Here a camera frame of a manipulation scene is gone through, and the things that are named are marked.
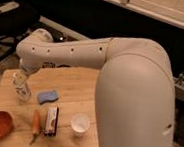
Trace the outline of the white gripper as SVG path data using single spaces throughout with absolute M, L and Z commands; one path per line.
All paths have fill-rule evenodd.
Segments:
M 32 75 L 40 69 L 40 64 L 38 62 L 32 62 L 31 60 L 20 59 L 19 65 L 20 71 L 26 76 Z

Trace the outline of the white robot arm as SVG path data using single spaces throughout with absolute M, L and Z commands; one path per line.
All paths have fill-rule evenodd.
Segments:
M 23 74 L 45 62 L 96 68 L 99 147 L 172 147 L 175 84 L 164 48 L 148 38 L 57 43 L 42 28 L 17 45 Z

